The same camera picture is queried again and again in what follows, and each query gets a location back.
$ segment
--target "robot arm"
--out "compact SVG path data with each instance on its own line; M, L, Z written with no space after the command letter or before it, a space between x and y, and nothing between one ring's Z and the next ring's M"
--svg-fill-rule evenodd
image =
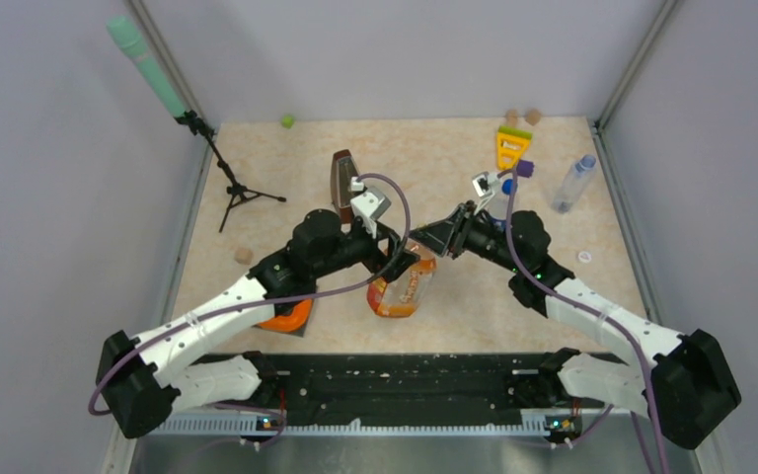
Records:
M393 281L417 260L416 254L400 249L402 242L393 230L375 220L390 205L381 192L367 188L351 203L357 217L347 233L341 231L341 220L334 212L313 210L294 228L284 248L261 259L210 301L134 337L119 331L106 339L98 383L118 360L140 351L101 391L126 437L148 434L173 412L251 397L261 384L259 360L238 355L191 364L240 331L296 304L282 298L314 293L318 278L359 263L373 274L381 270L383 278ZM387 254L379 247L386 239ZM263 301L270 303L204 317L215 310ZM155 338L159 338L156 344L145 346Z
M602 317L557 299L518 272L507 236L472 201L459 204L446 219L415 229L411 238L439 256L457 258L468 250L515 273L509 287L522 305L576 328L622 362L562 349L542 364L540 374L549 375L553 386L571 397L600 400L647 417L645 384L635 350L606 318L617 321L635 336L648 359L664 436L687 449L698 446L741 400L716 339L701 330L683 335L603 298L548 255L551 237L535 212L517 211L510 218L513 243L530 274L554 292L597 309Z

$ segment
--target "yellow toy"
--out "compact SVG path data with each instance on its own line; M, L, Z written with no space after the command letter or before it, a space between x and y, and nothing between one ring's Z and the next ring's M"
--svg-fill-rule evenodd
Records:
M502 125L498 128L495 136L495 144L498 147L497 164L499 170L509 170L518 163L521 155L530 146L533 133L519 130L511 126Z

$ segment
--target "beige tabletop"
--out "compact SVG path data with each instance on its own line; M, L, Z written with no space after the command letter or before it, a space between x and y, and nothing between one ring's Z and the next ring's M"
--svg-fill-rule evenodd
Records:
M231 211L223 233L219 223L229 196L227 181L213 160L178 290L174 316L230 286L249 267L234 262L238 245L254 251L255 262L283 247L292 228L315 208L330 204L333 153L347 148L361 173L383 173L396 180L411 202L414 225L446 217L462 201L474 199L471 178L493 170L494 132L502 118L359 120L278 123L226 123L218 147L238 178L253 189L288 197L287 203L258 199ZM595 154L585 118L545 117L535 126L525 158L536 165L520 180L521 209L533 209L551 234L551 255L586 284L624 307L644 314L620 226L602 174L566 215L552 211L553 192L573 160ZM375 183L394 204L382 221L399 232L403 210L393 190ZM592 261L580 263L579 251ZM522 353L571 347L601 350L575 330L521 306L507 282L512 273L467 253L441 259L417 312L408 319L373 314L366 288L316 302L304 337L257 328L219 348L223 352L265 353ZM364 280L354 266L319 281L332 289Z

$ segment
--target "cable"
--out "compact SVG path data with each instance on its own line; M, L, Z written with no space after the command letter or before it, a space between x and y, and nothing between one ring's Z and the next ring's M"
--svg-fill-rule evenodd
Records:
M518 168L513 167L512 168L512 179L518 180ZM509 200L507 202L507 215L512 215L513 212L513 206L515 204L515 190L517 187L512 187L510 189L509 194ZM510 256L512 257L513 262L515 263L515 266L521 271L521 273L524 275L525 278L527 278L533 285L535 285L537 288L541 289L545 293L557 298L558 300L565 302L575 308L581 309L588 314L594 315L598 318L602 317L602 313L597 311L596 309L580 303L579 301L574 301L566 296L562 296L552 289L544 286L540 281L535 279L530 272L524 267L524 264L521 262L521 259L518 258L518 254L515 251L515 244L512 241L512 219L506 219L506 228L505 232L507 234L507 247L509 248ZM609 323L610 326L618 330L627 341L629 341L629 344L632 345L632 348L635 350L635 355L638 357L638 363L641 366L641 372L643 373L644 377L644 384L646 387L646 401L648 404L649 409L649 417L652 420L652 430L655 434L655 444L658 448L658 460L660 461L661 465L661 472L664 474L669 474L669 461L666 456L666 447L664 446L664 438L661 434L661 426L660 426L660 419L658 418L658 411L657 406L655 404L655 391L652 387L652 380L650 377L650 370L649 370L649 363L646 361L646 355L644 354L644 350L641 349L641 345L638 343L638 340L635 339L635 336L632 335L622 324L618 323L612 318L607 317L606 322Z
M406 243L408 242L408 236L411 233L411 208L409 207L408 200L406 199L402 188L400 188L398 184L396 184L392 179L388 178L387 176L380 175L378 173L365 173L363 175L359 175L358 179L359 181L365 180L365 179L374 179L374 180L379 180L379 181L383 181L387 183L388 185L391 186L391 188L394 189L397 195L399 195L400 201L403 204L403 211L405 212L405 219L406 219L405 232L403 232L403 237L402 237L399 247L397 248L396 252L394 252L394 255L391 256L391 259L388 261L387 265L382 267L382 269L380 269L379 272L375 273L370 278L366 279L365 281L361 281L359 283L351 284L349 286L344 286L338 289L320 291L317 293L300 294L296 296L285 296L281 298L263 299L260 301L250 301L246 303L235 304L233 306L228 306L225 308L213 310L209 313L205 313L198 318L198 322L203 323L211 318L215 318L216 316L219 316L225 313L241 311L241 310L249 309L249 308L256 308L258 306L265 306L269 304L274 305L274 304L294 303L294 302L302 301L304 299L318 299L318 298L325 298L327 296L334 296L337 294L347 293L348 291L353 291L355 289L359 289L363 286L370 284L375 279L381 277L387 271L389 271L392 265L394 264L394 262L396 262L396 260L399 259L399 257L402 255L403 251L405 250ZM129 353L126 353L126 355L121 357L120 360L118 360L114 365L112 365L112 368L110 368L109 371L107 371L106 374L101 378L100 382L97 384L94 391L92 392L91 397L89 398L89 413L96 417L99 417L102 415L108 415L109 413L111 413L112 412L111 410L98 410L97 409L97 401L100 398L101 392L103 391L103 389L105 389L106 386L109 384L109 381L112 380L112 378L120 371L120 369L124 365L129 363L130 360L136 358L142 352L146 351L152 346L155 346L160 341L163 341L165 338L169 338L175 334L178 334L179 332L189 327L190 327L190 323L185 322L172 329L168 329L167 331L146 341L145 343L141 344L140 346L136 347L134 350L130 351Z
M269 416L269 417L280 418L281 423L277 427L277 433L274 434L269 439L261 442L259 444L260 449L262 449L262 448L264 448L264 447L272 444L273 442L275 442L283 434L283 430L286 429L286 417L284 417L284 416L282 416L282 415L280 415L280 414L278 414L278 413L276 413L276 412L274 412L272 410L267 410L265 408L258 408L258 407L250 407L250 406L247 406L247 405L234 405L234 404L231 404L231 403L214 403L213 405L211 405L211 407L218 408L220 410L235 410L235 411L243 411L243 412L252 412L252 413L259 414L259 415L266 415L266 416ZM239 439L237 439L235 436L224 436L224 437L219 437L217 439L214 439L213 441L207 442L207 443L203 444L202 446L198 447L194 452L192 452L192 453L188 454L187 456L185 456L178 464L176 464L175 467L173 467L172 469L170 469L169 472L171 472L171 473L185 472L185 470L182 469L182 468L187 467L188 464L190 464L194 459L196 459L197 457L199 457L203 452L205 452L206 450L210 449L211 447L219 445L219 444L224 444L224 443L227 443L227 442L240 442L240 443L242 443L242 440L243 440L242 437L239 437Z
M281 435L283 435L283 431L286 429L287 420L286 417L283 414L277 413L274 410L267 410L265 408L259 408L259 407L252 407L249 405L241 405L237 403L230 403L230 402L221 402L221 403L213 403L210 405L213 408L218 408L219 410L234 410L234 411L241 411L241 412L253 412L258 413L261 415L266 415L268 417L272 418L278 418L280 419L280 424L277 426L277 433L275 433L272 437L269 439L263 441L260 443L260 448L264 448L266 446L271 445L276 440L280 438Z
M560 443L555 444L552 442L537 442L537 441L525 441L521 439L516 439L515 442L518 444L521 444L522 446L530 446L530 447L539 447L543 449L557 449L563 446L569 446L570 448L574 448L578 444L580 444L587 436L591 435L591 433L596 430L598 426L600 426L603 421L605 421L606 417L609 416L610 413L612 413L612 409L614 409L613 405L608 405L605 410L603 410L603 413L601 413L597 418L594 419L594 421L591 422L591 425L588 425L588 428L585 429L584 432L580 436L578 436L576 439L570 442L570 444L566 443Z
M644 439L644 432L641 431L641 422L638 421L638 415L632 412L629 415L632 417L632 426L635 427L635 435L638 436L638 444L641 445L641 452L644 454L646 468L649 469L649 474L655 474L655 468L652 467L652 455L649 454L649 448L646 447L646 440Z

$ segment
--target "tripod stand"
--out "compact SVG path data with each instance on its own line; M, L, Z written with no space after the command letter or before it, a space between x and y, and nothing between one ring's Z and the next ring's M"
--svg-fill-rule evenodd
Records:
M218 166L219 169L225 173L225 176L228 177L228 181L231 183L231 186L229 186L226 190L226 192L231 195L231 200L228 202L228 206L225 208L225 215L222 217L222 224L219 225L220 233L222 232L222 229L225 228L225 221L228 220L228 213L231 212L231 209L238 205L245 204L246 202L249 202L256 198L272 198L277 199L280 202L286 202L286 198L283 196L274 196L268 193L250 190L248 187L237 181L237 177L234 176L234 172L231 171L231 167L228 166L228 162L222 158L222 154L219 153L219 149L216 148L216 143L213 141L213 128L205 123L204 120L196 114L196 112L187 111L183 116L176 117L176 122L181 125L187 125L192 134L201 135L204 137L205 141L207 141L207 144L210 146L210 149L213 150L213 154L216 155L216 166Z

